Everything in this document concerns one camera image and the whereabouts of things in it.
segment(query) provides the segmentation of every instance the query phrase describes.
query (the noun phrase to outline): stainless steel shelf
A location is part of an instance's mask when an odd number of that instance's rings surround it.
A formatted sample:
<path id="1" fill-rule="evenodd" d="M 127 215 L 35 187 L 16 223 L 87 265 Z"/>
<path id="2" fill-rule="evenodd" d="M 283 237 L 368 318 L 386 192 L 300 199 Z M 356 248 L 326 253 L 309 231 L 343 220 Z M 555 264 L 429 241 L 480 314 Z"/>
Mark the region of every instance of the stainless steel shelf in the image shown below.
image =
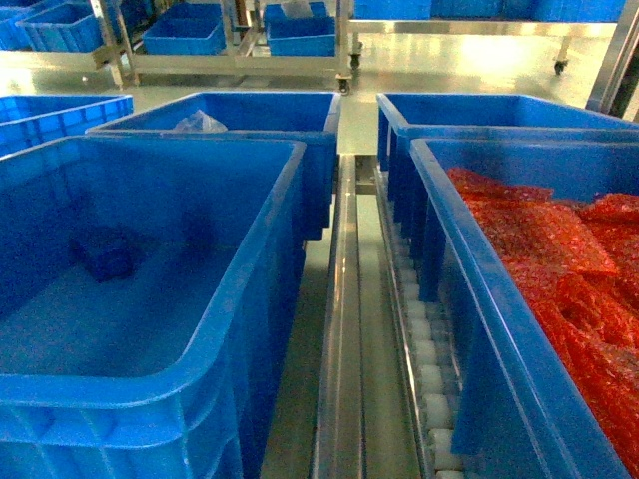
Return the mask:
<path id="1" fill-rule="evenodd" d="M 509 35 L 536 37 L 612 37 L 614 23 L 542 23 L 465 20 L 350 20 L 352 33 L 425 35 Z"/>
<path id="2" fill-rule="evenodd" d="M 85 72 L 97 70 L 109 62 L 113 53 L 100 47 L 92 53 L 0 52 L 3 68 L 29 68 Z"/>

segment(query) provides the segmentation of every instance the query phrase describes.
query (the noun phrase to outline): crate rim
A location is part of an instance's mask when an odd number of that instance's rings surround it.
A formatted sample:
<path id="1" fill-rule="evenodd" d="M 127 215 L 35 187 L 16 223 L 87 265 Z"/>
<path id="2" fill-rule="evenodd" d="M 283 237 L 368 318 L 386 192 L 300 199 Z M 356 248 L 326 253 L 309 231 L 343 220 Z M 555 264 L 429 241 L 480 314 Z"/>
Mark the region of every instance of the crate rim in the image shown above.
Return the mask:
<path id="1" fill-rule="evenodd" d="M 430 124 L 416 124 L 409 123 L 404 114 L 399 110 L 399 108 L 392 102 L 391 97 L 450 97 L 450 98 L 525 98 L 528 100 L 533 100 L 536 102 L 543 103 L 547 106 L 559 106 L 561 108 L 565 108 L 567 110 L 571 110 L 573 112 L 578 113 L 587 113 L 588 115 L 592 115 L 597 118 L 613 120 L 620 124 L 627 124 L 628 128 L 619 128 L 615 129 L 616 132 L 639 132 L 639 126 L 635 128 L 631 128 L 633 125 L 631 122 L 627 122 L 623 119 L 611 117 L 609 115 L 604 115 L 603 113 L 593 112 L 590 110 L 583 110 L 581 108 L 573 107 L 572 105 L 565 105 L 551 102 L 550 100 L 546 100 L 545 98 L 539 98 L 532 95 L 511 95 L 511 94 L 491 94 L 491 93 L 409 93 L 409 92 L 400 92 L 400 93 L 378 93 L 377 95 L 377 104 L 386 114 L 390 122 L 390 126 L 397 132 L 398 135 L 403 137 L 408 137 L 412 139 L 423 138 L 424 133 L 421 131 L 424 128 L 451 128 L 451 129 L 490 129 L 490 130 L 499 130 L 499 131 L 508 131 L 508 130 L 528 130 L 528 131 L 542 131 L 542 130 L 553 130 L 553 131 L 561 131 L 561 132 L 597 132 L 602 130 L 609 129 L 601 129 L 601 128 L 551 128 L 551 127 L 507 127 L 507 126 L 473 126 L 473 125 L 430 125 Z"/>
<path id="2" fill-rule="evenodd" d="M 297 96 L 297 95 L 309 95 L 309 96 L 316 96 L 316 95 L 323 95 L 323 96 L 332 96 L 332 100 L 330 102 L 330 105 L 328 107 L 328 113 L 326 114 L 326 119 L 324 121 L 324 125 L 323 125 L 323 131 L 318 132 L 318 131 L 311 131 L 311 132 L 295 132 L 295 131 L 279 131 L 279 130 L 231 130 L 228 132 L 224 132 L 224 133 L 218 133 L 218 134 L 212 134 L 212 133 L 200 133 L 200 132 L 194 132 L 194 133 L 172 133 L 171 130 L 126 130 L 126 129 L 122 129 L 122 130 L 110 130 L 109 128 L 113 125 L 117 125 L 118 123 L 121 123 L 125 120 L 133 120 L 133 119 L 137 119 L 140 118 L 144 115 L 147 115 L 151 112 L 154 111 L 158 111 L 162 108 L 166 108 L 181 102 L 184 102 L 186 100 L 190 100 L 192 98 L 197 98 L 197 97 L 201 97 L 201 96 L 207 96 L 207 95 L 216 95 L 216 96 L 244 96 L 244 95 L 256 95 L 256 96 L 262 96 L 262 95 L 288 95 L 288 96 Z M 322 140 L 327 141 L 326 138 L 329 139 L 334 139 L 337 135 L 337 129 L 339 127 L 339 112 L 341 110 L 341 95 L 334 93 L 334 92 L 328 92 L 328 91 L 321 91 L 321 92 L 313 92 L 313 91 L 300 91 L 300 92 L 282 92 L 282 91 L 276 91 L 276 90 L 270 90 L 270 91 L 241 91 L 241 92 L 215 92 L 215 91 L 210 91 L 210 92 L 198 92 L 198 93 L 192 93 L 190 95 L 186 95 L 184 97 L 178 98 L 176 100 L 172 100 L 171 102 L 168 103 L 164 103 L 159 107 L 155 107 L 152 108 L 150 110 L 146 110 L 144 112 L 139 112 L 139 113 L 134 113 L 132 115 L 117 119 L 117 120 L 113 120 L 111 122 L 107 122 L 104 123 L 98 127 L 94 127 L 91 128 L 89 130 L 87 130 L 87 133 L 89 135 L 107 135 L 107 136 L 111 136 L 111 135 L 154 135 L 154 136 L 178 136 L 178 135 L 184 135 L 186 138 L 187 136 L 208 136 L 209 138 L 212 135 L 216 135 L 216 138 L 222 138 L 222 136 L 229 136 L 229 138 L 238 138 L 239 136 L 245 136 L 245 135 L 254 135 L 255 133 L 260 133 L 260 134 L 271 134 L 271 135 L 277 135 L 277 136 L 282 136 L 282 135 L 289 135 L 292 136 L 293 134 L 302 134 L 304 135 L 305 140 L 308 139 L 313 139 L 316 142 L 320 142 Z"/>
<path id="3" fill-rule="evenodd" d="M 116 141 L 118 138 L 105 139 L 103 137 L 75 136 L 66 137 L 52 142 L 38 145 L 18 153 L 7 155 L 1 161 L 15 161 L 40 149 L 52 148 L 62 143 L 73 142 L 99 142 L 101 140 Z M 184 141 L 184 139 L 164 139 L 164 142 Z M 202 313 L 205 317 L 210 313 L 212 305 L 225 304 L 239 300 L 246 286 L 250 269 L 255 265 L 262 247 L 266 244 L 267 232 L 273 219 L 273 213 L 282 205 L 288 184 L 299 170 L 306 145 L 297 141 L 287 140 L 253 140 L 244 139 L 248 144 L 279 144 L 290 147 L 289 158 L 278 174 L 274 184 L 267 194 L 260 210 L 256 214 L 242 242 L 238 246 L 236 254 L 231 260 L 216 291 L 212 295 L 207 307 Z M 234 141 L 214 140 L 218 144 L 235 144 Z M 223 287 L 228 284 L 241 287 Z M 221 326 L 228 329 L 232 320 L 232 313 L 221 310 L 216 316 L 215 326 L 213 321 L 198 323 L 193 336 L 182 355 L 176 362 L 165 369 L 139 377 L 94 377 L 77 375 L 36 375 L 36 374 L 7 374 L 0 373 L 0 405 L 2 406 L 26 406 L 26 407 L 60 407 L 83 409 L 126 409 L 159 402 L 179 393 L 190 384 L 202 377 L 216 358 L 211 354 L 214 347 L 210 342 L 204 344 L 202 338 L 194 338 L 198 332 L 207 327 Z M 216 341 L 215 348 L 220 348 L 224 339 L 221 334 Z M 202 361 L 199 350 L 206 350 L 207 360 Z"/>
<path id="4" fill-rule="evenodd" d="M 555 401 L 548 400 L 547 393 L 544 394 L 542 392 L 540 384 L 547 381 L 548 376 L 535 379 L 527 365 L 528 361 L 532 360 L 530 357 L 531 352 L 522 351 L 522 349 L 528 347 L 526 343 L 531 340 L 531 337 L 533 341 L 536 341 L 536 346 L 540 349 L 536 353 L 538 356 L 549 356 L 554 359 L 551 364 L 546 364 L 546 373 L 552 376 L 552 380 L 559 382 L 559 388 L 569 393 L 569 396 L 562 395 L 560 402 L 563 404 L 570 403 L 572 410 L 576 411 L 581 417 L 580 422 L 587 427 L 584 436 L 588 437 L 589 440 L 583 442 L 583 444 L 589 444 L 588 450 L 591 454 L 594 450 L 598 451 L 598 459 L 606 461 L 605 466 L 614 474 L 614 477 L 630 478 L 627 469 L 601 430 L 598 421 L 564 368 L 555 349 L 550 344 L 534 314 L 490 244 L 489 239 L 430 148 L 430 145 L 459 143 L 469 145 L 504 144 L 502 141 L 490 140 L 417 139 L 410 142 L 410 154 L 424 187 L 428 190 L 428 197 L 432 200 L 433 207 L 442 223 L 446 237 L 453 247 L 455 256 L 460 263 L 463 262 L 465 264 L 462 269 L 464 269 L 464 276 L 472 291 L 473 302 L 478 310 L 481 311 L 481 324 L 489 338 L 491 347 L 497 355 L 499 366 L 507 379 L 508 388 L 516 402 L 519 415 L 522 416 L 531 442 L 536 446 L 535 453 L 538 456 L 544 455 L 538 449 L 542 441 L 538 440 L 539 433 L 536 432 L 536 429 L 525 419 L 528 414 L 523 410 L 524 407 L 528 411 L 537 412 L 537 417 L 541 418 L 543 425 L 553 439 L 553 446 L 559 449 L 558 453 L 564 460 L 566 467 L 572 471 L 572 477 L 584 477 L 581 473 L 588 467 L 586 460 L 576 461 L 573 453 L 573 451 L 577 450 L 576 441 L 572 438 L 567 440 L 565 433 L 562 434 L 560 431 L 559 426 L 570 422 L 570 418 L 563 417 L 557 410 Z M 515 147 L 529 145 L 537 149 L 556 149 L 559 145 L 563 147 L 575 145 L 611 149 L 624 147 L 639 149 L 637 143 L 630 142 L 605 145 L 594 142 L 569 141 L 530 142 L 528 144 L 525 142 L 510 142 L 510 144 Z M 518 330 L 521 327 L 517 328 L 509 325 L 506 316 L 518 317 L 526 330 Z M 517 387 L 525 387 L 529 394 L 518 392 L 515 384 Z"/>

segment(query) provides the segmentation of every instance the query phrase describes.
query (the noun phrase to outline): metal pole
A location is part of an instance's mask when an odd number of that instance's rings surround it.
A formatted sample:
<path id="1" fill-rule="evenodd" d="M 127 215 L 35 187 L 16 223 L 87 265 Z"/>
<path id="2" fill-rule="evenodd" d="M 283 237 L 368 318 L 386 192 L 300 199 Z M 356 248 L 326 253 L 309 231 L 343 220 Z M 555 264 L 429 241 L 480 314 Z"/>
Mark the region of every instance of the metal pole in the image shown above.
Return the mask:
<path id="1" fill-rule="evenodd" d="M 588 110 L 610 113 L 639 41 L 639 0 L 627 0 L 586 104 Z"/>
<path id="2" fill-rule="evenodd" d="M 313 479 L 365 477 L 355 156 L 342 156 L 330 247 Z"/>

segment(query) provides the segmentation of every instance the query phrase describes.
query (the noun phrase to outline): blue crate on shelf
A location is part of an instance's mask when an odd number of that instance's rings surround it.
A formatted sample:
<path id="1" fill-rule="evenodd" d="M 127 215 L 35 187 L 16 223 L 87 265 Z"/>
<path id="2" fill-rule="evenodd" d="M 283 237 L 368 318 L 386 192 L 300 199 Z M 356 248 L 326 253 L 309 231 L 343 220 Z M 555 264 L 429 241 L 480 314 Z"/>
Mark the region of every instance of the blue crate on shelf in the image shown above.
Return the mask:
<path id="1" fill-rule="evenodd" d="M 335 54 L 334 17 L 272 20 L 267 29 L 272 56 L 332 57 Z"/>
<path id="2" fill-rule="evenodd" d="M 428 20 L 433 0 L 355 0 L 354 18 L 359 20 Z"/>
<path id="3" fill-rule="evenodd" d="M 142 39 L 150 55 L 219 55 L 227 45 L 221 20 L 163 18 Z"/>
<path id="4" fill-rule="evenodd" d="M 29 14 L 29 9 L 0 7 L 0 50 L 22 50 L 29 46 L 29 39 L 16 22 Z"/>
<path id="5" fill-rule="evenodd" d="M 328 16 L 328 10 L 326 9 L 326 4 L 324 2 L 309 2 L 309 6 L 311 7 L 314 17 Z M 269 28 L 269 23 L 272 20 L 286 20 L 287 16 L 285 15 L 281 4 L 271 3 L 265 7 L 263 19 L 265 26 Z"/>
<path id="6" fill-rule="evenodd" d="M 616 22 L 625 0 L 538 0 L 533 19 L 542 22 Z"/>
<path id="7" fill-rule="evenodd" d="M 504 0 L 432 0 L 437 18 L 494 18 L 501 15 Z"/>
<path id="8" fill-rule="evenodd" d="M 17 25 L 36 52 L 89 53 L 103 45 L 98 20 L 89 5 L 63 3 Z"/>
<path id="9" fill-rule="evenodd" d="M 218 3 L 178 3 L 164 12 L 162 19 L 222 19 L 222 9 Z"/>

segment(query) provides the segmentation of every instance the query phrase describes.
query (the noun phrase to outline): red packaged item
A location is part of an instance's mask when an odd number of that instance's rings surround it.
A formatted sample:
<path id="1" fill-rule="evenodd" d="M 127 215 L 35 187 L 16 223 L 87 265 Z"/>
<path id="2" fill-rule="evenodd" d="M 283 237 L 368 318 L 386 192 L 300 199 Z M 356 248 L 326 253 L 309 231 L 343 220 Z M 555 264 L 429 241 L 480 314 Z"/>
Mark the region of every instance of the red packaged item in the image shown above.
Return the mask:
<path id="1" fill-rule="evenodd" d="M 547 202 L 552 198 L 553 194 L 553 191 L 549 188 L 512 187 L 466 168 L 451 168 L 447 173 L 465 200 L 490 197 L 523 202 Z"/>
<path id="2" fill-rule="evenodd" d="M 557 305 L 579 330 L 608 344 L 639 346 L 639 322 L 610 295 L 572 274 L 557 281 Z"/>
<path id="3" fill-rule="evenodd" d="M 577 273 L 618 274 L 591 230 L 568 207 L 552 203 L 467 201 L 504 261 L 528 261 Z"/>
<path id="4" fill-rule="evenodd" d="M 585 220 L 610 223 L 639 223 L 639 197 L 612 193 L 596 200 L 580 214 Z"/>

